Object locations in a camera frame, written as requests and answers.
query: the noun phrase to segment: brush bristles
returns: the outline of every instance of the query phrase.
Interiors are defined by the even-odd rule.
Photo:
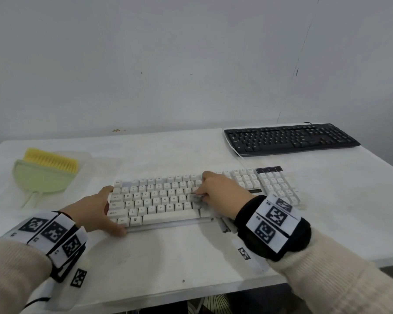
[[[62,157],[54,153],[45,152],[36,148],[28,148],[25,152],[24,161],[52,167],[68,173],[77,174],[78,162],[76,159]]]

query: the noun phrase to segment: beige sweater sleeve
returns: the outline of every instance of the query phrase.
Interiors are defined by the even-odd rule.
[[[16,314],[51,273],[51,261],[40,251],[12,240],[0,240],[0,314]]]
[[[313,313],[393,313],[393,279],[315,229],[306,249],[269,265]]]

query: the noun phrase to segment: white table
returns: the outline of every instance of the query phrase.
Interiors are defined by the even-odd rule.
[[[97,172],[87,191],[117,178],[167,176],[241,168],[221,129],[0,144],[0,194],[27,147],[90,152]],[[117,174],[105,174],[122,161]],[[393,167],[363,147],[246,158],[251,168],[282,166],[296,180],[317,229],[378,266],[393,265]],[[18,208],[0,210],[0,234],[21,221]],[[115,313],[205,295],[284,282],[273,270],[254,275],[217,223],[103,238],[89,252],[89,284],[73,313]],[[29,312],[41,312],[42,304]]]

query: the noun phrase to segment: hand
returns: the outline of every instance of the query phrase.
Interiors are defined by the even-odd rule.
[[[125,236],[125,228],[106,216],[109,209],[108,196],[113,189],[113,186],[105,186],[99,193],[84,197],[60,211],[69,215],[78,227],[84,226],[87,232],[100,229],[112,236]]]
[[[254,197],[234,180],[210,171],[202,174],[202,184],[194,194],[206,194],[202,200],[231,219],[235,219],[242,207]]]

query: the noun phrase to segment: yellow brush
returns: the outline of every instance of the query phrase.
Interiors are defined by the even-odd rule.
[[[28,148],[24,158],[15,162],[12,173],[18,185],[29,191],[23,206],[35,207],[43,193],[65,190],[77,172],[76,159]]]

